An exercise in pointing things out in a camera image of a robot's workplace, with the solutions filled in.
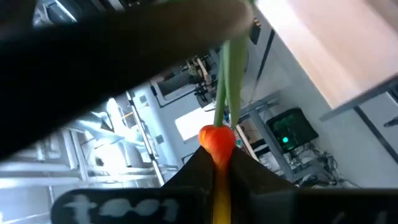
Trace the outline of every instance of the green stem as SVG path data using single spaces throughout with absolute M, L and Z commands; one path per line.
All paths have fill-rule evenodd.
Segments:
M 224 119 L 225 97 L 226 97 L 222 56 L 220 57 L 220 66 L 218 69 L 217 77 L 218 80 L 217 80 L 217 94 L 216 94 L 216 112 L 214 114 L 214 126 L 222 127 Z

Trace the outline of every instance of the window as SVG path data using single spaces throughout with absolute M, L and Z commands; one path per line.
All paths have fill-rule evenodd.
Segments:
M 199 134 L 202 127 L 213 124 L 215 110 L 206 112 L 203 108 L 191 111 L 175 120 L 175 125 L 184 141 Z

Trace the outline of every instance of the orange object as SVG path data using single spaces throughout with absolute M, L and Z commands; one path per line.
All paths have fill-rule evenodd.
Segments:
M 225 169 L 235 147 L 235 135 L 227 126 L 206 125 L 199 131 L 199 143 L 211 155 L 215 166 Z

